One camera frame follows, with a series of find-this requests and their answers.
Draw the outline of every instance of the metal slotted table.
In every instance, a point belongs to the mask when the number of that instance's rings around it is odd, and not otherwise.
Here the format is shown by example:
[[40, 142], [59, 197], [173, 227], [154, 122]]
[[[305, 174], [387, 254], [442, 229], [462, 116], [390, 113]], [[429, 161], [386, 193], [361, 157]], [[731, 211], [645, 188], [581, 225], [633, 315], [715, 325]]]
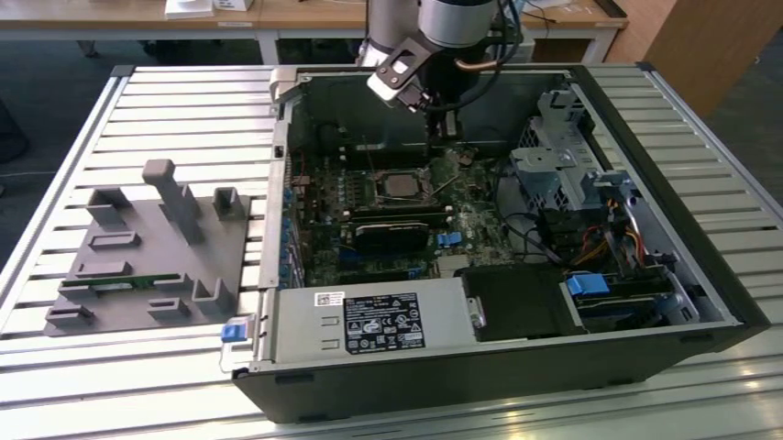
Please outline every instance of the metal slotted table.
[[[722, 353], [646, 383], [514, 400], [275, 425], [221, 371], [221, 325], [48, 338], [58, 296], [91, 216], [91, 188], [143, 186], [169, 158], [195, 195], [253, 196], [242, 312], [255, 311], [275, 117], [271, 68], [118, 71], [107, 84], [0, 275], [0, 437], [86, 438], [769, 438], [783, 425], [781, 208], [655, 72], [593, 67], [633, 131], [774, 323]], [[614, 166], [613, 142], [599, 137]]]

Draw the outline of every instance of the white label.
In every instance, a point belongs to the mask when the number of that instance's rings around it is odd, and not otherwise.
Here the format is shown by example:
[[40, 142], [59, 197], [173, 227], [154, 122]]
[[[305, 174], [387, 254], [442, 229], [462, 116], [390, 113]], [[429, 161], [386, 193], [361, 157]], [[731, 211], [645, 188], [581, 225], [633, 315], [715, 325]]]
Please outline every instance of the white label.
[[317, 292], [317, 307], [327, 305], [343, 305], [346, 293], [343, 291], [319, 291]]
[[250, 28], [254, 24], [250, 21], [219, 21], [218, 26], [222, 28]]

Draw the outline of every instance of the wire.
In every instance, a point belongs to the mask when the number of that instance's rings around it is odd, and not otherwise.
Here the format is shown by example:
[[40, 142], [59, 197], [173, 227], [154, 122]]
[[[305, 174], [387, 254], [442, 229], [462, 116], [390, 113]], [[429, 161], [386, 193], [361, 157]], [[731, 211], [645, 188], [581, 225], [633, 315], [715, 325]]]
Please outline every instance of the wire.
[[[503, 0], [497, 0], [497, 2], [498, 2], [498, 7], [501, 8], [502, 19], [503, 19], [503, 23], [506, 26], [506, 14], [503, 14], [503, 9], [505, 9]], [[446, 112], [451, 112], [454, 110], [459, 110], [466, 105], [473, 104], [479, 98], [482, 98], [487, 94], [487, 92], [490, 91], [490, 89], [493, 88], [495, 83], [498, 82], [498, 79], [501, 78], [501, 68], [503, 67], [503, 64], [506, 64], [506, 62], [514, 57], [514, 55], [517, 54], [517, 50], [519, 49], [519, 45], [523, 43], [523, 24], [521, 22], [519, 13], [517, 12], [517, 6], [514, 5], [514, 0], [509, 0], [509, 8], [511, 11], [514, 25], [517, 27], [517, 35], [514, 37], [514, 46], [511, 46], [511, 49], [506, 53], [506, 56], [501, 60], [498, 60], [495, 63], [495, 72], [493, 73], [493, 77], [490, 77], [490, 80], [485, 83], [485, 85], [482, 86], [482, 88], [479, 88], [479, 90], [474, 89], [474, 90], [477, 90], [477, 92], [474, 92], [463, 101], [461, 101], [459, 103], [446, 104], [446, 105], [429, 104], [422, 109], [426, 113], [446, 113]]]
[[526, 14], [530, 17], [538, 18], [539, 20], [543, 20], [543, 26], [547, 27], [547, 33], [545, 34], [543, 39], [547, 39], [550, 37], [550, 23], [557, 23], [557, 20], [547, 18], [547, 11], [545, 11], [543, 7], [541, 7], [539, 5], [537, 5], [534, 3], [534, 0], [526, 0], [526, 3], [531, 6], [534, 6], [541, 11], [541, 16], [537, 16], [534, 14], [529, 14], [525, 11], [523, 11], [523, 14]]
[[581, 264], [583, 264], [586, 261], [589, 261], [590, 259], [594, 259], [601, 253], [603, 253], [603, 251], [609, 248], [609, 244], [606, 241], [602, 241], [601, 244], [597, 246], [595, 249], [593, 249], [587, 255], [585, 255], [583, 257], [581, 257], [579, 259], [577, 259], [577, 261], [574, 261], [571, 264], [574, 266], [579, 266]]
[[558, 254], [555, 254], [554, 251], [549, 247], [546, 247], [543, 244], [541, 244], [539, 241], [534, 240], [527, 235], [527, 233], [530, 233], [531, 231], [522, 232], [519, 229], [517, 229], [509, 223], [506, 223], [505, 226], [515, 236], [518, 236], [522, 240], [525, 240], [526, 244], [530, 244], [534, 248], [537, 248], [538, 250], [541, 250], [541, 252], [543, 252], [545, 257], [547, 257], [547, 259], [554, 264], [557, 264], [558, 266], [569, 266], [569, 263], [566, 261], [563, 261], [563, 259], [558, 256]]
[[299, 150], [299, 158], [301, 158], [301, 167], [299, 167], [299, 175], [305, 176], [305, 150]]
[[450, 185], [451, 185], [451, 183], [453, 183], [454, 181], [457, 181], [457, 178], [458, 178], [458, 177], [461, 177], [461, 175], [459, 175], [459, 174], [458, 174], [457, 176], [454, 176], [451, 179], [449, 179], [449, 180], [446, 181], [446, 183], [443, 183], [443, 184], [442, 184], [442, 185], [438, 187], [438, 189], [437, 189], [435, 191], [433, 191], [433, 193], [430, 194], [430, 197], [433, 197], [434, 195], [437, 195], [438, 193], [441, 193], [441, 192], [443, 191], [443, 189], [445, 189], [447, 186], [450, 186]]
[[634, 239], [634, 246], [637, 247], [637, 260], [639, 261], [639, 265], [645, 267], [645, 243], [642, 241], [642, 236], [631, 231], [631, 228], [626, 229], [626, 235]]
[[583, 234], [583, 253], [585, 253], [585, 252], [586, 252], [586, 250], [587, 250], [587, 239], [590, 238], [590, 233], [591, 233], [593, 231], [595, 231], [597, 229], [599, 229], [599, 228], [601, 228], [601, 226], [590, 226], [590, 227], [587, 228], [587, 230], [585, 231], [585, 234]]

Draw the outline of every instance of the blue tab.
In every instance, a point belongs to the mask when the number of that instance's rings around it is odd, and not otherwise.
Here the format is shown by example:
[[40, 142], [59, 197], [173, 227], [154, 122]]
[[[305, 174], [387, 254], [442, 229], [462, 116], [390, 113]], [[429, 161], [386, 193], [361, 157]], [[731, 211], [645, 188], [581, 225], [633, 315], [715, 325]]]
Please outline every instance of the blue tab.
[[223, 342], [243, 342], [247, 340], [247, 324], [226, 324], [221, 332]]
[[571, 296], [610, 293], [610, 286], [599, 273], [578, 273], [567, 279], [566, 285]]
[[450, 234], [450, 244], [459, 245], [463, 242], [463, 233], [462, 232], [453, 232]]
[[453, 232], [450, 234], [438, 234], [438, 245], [447, 248], [453, 245], [459, 245], [463, 242], [463, 233]]

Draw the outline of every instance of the table leg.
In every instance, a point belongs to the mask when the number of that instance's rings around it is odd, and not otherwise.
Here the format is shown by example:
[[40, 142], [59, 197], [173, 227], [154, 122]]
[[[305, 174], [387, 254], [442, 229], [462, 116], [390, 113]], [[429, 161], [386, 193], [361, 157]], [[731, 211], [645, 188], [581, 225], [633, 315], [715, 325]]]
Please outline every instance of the table leg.
[[277, 29], [263, 29], [257, 33], [261, 57], [263, 59], [263, 63], [267, 65], [281, 64], [281, 57], [278, 55], [278, 39], [279, 35]]
[[585, 51], [585, 64], [598, 64], [603, 62], [603, 59], [610, 52], [615, 35], [617, 28], [607, 28], [598, 32], [597, 37], [590, 40], [590, 45]]

